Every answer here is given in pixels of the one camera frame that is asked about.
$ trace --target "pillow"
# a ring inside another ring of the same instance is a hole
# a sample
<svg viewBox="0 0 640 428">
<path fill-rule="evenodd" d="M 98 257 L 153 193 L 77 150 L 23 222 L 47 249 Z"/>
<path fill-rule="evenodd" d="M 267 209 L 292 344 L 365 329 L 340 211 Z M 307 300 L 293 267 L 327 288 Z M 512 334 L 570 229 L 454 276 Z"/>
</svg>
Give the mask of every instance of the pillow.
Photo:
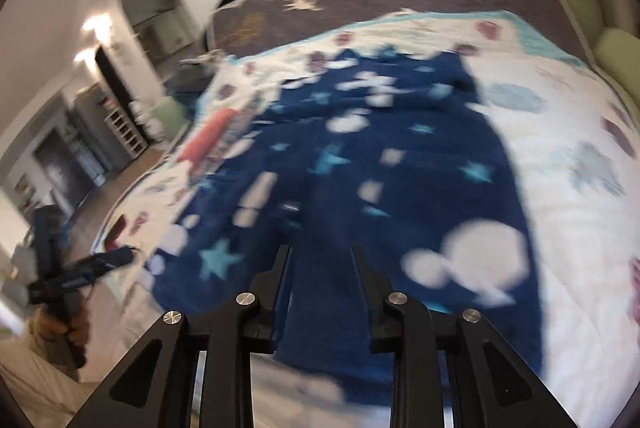
<svg viewBox="0 0 640 428">
<path fill-rule="evenodd" d="M 164 135 L 169 142 L 173 141 L 178 133 L 189 124 L 182 106 L 168 95 L 162 97 L 158 104 L 151 109 L 151 116 L 162 123 Z"/>
<path fill-rule="evenodd" d="M 210 149 L 218 143 L 231 118 L 238 113 L 230 108 L 221 108 L 197 131 L 178 154 L 178 162 L 191 161 L 191 171 L 196 169 Z"/>
<path fill-rule="evenodd" d="M 593 48 L 605 28 L 600 3 L 598 0 L 566 0 L 566 3 L 574 14 L 589 46 Z"/>
<path fill-rule="evenodd" d="M 593 55 L 598 64 L 618 81 L 640 108 L 640 40 L 620 29 L 606 29 Z"/>
</svg>

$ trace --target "bedroom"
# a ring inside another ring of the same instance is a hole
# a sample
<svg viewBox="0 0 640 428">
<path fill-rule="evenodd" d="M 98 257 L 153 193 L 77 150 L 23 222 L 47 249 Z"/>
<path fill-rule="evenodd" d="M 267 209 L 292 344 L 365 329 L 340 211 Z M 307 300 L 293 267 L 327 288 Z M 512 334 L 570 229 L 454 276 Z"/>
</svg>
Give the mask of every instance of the bedroom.
<svg viewBox="0 0 640 428">
<path fill-rule="evenodd" d="M 336 413 L 347 397 L 388 424 L 384 393 L 360 383 L 370 393 L 353 400 L 344 382 L 369 372 L 388 384 L 388 360 L 356 354 L 364 313 L 319 304 L 342 283 L 357 302 L 341 277 L 357 241 L 430 309 L 486 315 L 580 426 L 622 412 L 640 376 L 637 0 L 3 1 L 2 322 L 19 332 L 29 314 L 8 259 L 32 207 L 62 209 L 76 259 L 140 250 L 91 294 L 85 381 L 161 313 L 217 306 L 270 268 L 279 243 L 308 254 L 315 242 L 335 259 L 300 257 L 304 299 L 290 302 L 278 360 L 295 369 L 282 379 L 330 406 L 296 396 L 292 411 L 369 422 Z M 353 364 L 314 352 L 332 323 L 344 343 L 333 355 Z M 275 415 L 271 400 L 254 397 L 257 423 Z"/>
</svg>

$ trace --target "black bracket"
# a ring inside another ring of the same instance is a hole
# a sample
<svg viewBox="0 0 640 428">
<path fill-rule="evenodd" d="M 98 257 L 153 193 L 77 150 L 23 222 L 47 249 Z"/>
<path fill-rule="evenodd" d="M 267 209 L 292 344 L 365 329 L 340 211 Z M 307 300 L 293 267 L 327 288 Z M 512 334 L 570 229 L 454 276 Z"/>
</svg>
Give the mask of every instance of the black bracket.
<svg viewBox="0 0 640 428">
<path fill-rule="evenodd" d="M 395 291 L 385 275 L 369 267 L 362 249 L 352 252 L 369 309 L 371 351 L 395 353 L 392 428 L 444 426 L 439 350 L 446 353 L 456 428 L 576 427 L 480 313 L 431 311 Z M 188 428 L 203 350 L 200 426 L 253 427 L 249 357 L 277 349 L 289 304 L 291 258 L 289 247 L 281 246 L 270 271 L 212 312 L 188 318 L 171 311 L 159 318 L 68 428 Z"/>
</svg>

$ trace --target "white comforter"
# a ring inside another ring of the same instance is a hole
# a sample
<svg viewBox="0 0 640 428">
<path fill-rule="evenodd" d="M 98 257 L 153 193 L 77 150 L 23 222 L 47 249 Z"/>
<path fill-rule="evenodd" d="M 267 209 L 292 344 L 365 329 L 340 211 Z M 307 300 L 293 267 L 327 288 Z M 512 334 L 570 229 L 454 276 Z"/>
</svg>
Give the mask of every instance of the white comforter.
<svg viewBox="0 0 640 428">
<path fill-rule="evenodd" d="M 610 426 L 640 379 L 638 325 L 630 316 L 630 262 L 640 257 L 640 136 L 616 94 L 512 14 L 414 14 L 230 60 L 203 97 L 200 119 L 225 104 L 216 94 L 226 84 L 238 88 L 237 105 L 255 90 L 262 90 L 267 101 L 277 99 L 285 80 L 313 82 L 310 54 L 322 52 L 330 60 L 345 41 L 361 54 L 384 45 L 417 57 L 456 47 L 468 54 L 466 66 L 484 103 L 474 109 L 487 116 L 510 153 L 537 250 L 545 318 L 543 379 L 580 426 Z M 167 163 L 113 214 L 112 221 L 121 213 L 133 221 L 143 209 L 155 209 L 156 216 L 135 235 L 119 239 L 143 244 L 146 257 L 158 242 L 175 236 L 170 224 L 183 201 L 161 211 L 158 199 L 168 197 L 148 191 L 171 177 L 176 177 L 170 182 L 173 195 L 186 183 L 186 167 Z M 169 236 L 162 238 L 167 230 Z M 131 341 L 160 312 L 146 290 L 153 267 L 150 273 L 141 270 L 143 261 L 113 280 L 121 296 L 128 296 L 123 326 Z M 260 402 L 255 394 L 254 400 Z M 348 426 L 372 420 L 370 411 L 352 414 L 342 418 Z M 278 415 L 279 420 L 263 421 L 292 422 L 285 413 Z M 388 422 L 379 411 L 376 416 Z"/>
</svg>

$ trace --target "wooden floor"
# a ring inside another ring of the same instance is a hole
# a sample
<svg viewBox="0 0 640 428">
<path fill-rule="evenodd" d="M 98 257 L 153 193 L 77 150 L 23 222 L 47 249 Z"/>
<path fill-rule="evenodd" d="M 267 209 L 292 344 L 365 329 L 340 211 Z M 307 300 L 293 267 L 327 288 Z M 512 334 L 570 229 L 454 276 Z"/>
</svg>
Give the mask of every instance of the wooden floor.
<svg viewBox="0 0 640 428">
<path fill-rule="evenodd" d="M 146 170 L 153 167 L 164 153 L 147 149 L 116 178 L 109 180 L 82 204 L 72 227 L 69 240 L 72 249 L 69 261 L 84 258 L 108 212 L 129 186 Z M 126 353 L 127 349 L 114 333 L 122 308 L 104 283 L 92 290 L 87 307 L 91 321 L 91 339 L 86 347 L 87 364 L 80 370 L 81 381 L 101 381 Z"/>
<path fill-rule="evenodd" d="M 101 188 L 89 195 L 78 210 L 74 225 L 69 233 L 71 251 L 68 255 L 68 261 L 89 256 L 95 236 L 113 204 L 140 175 L 155 166 L 163 154 L 163 151 L 148 148 L 117 177 L 108 180 Z"/>
</svg>

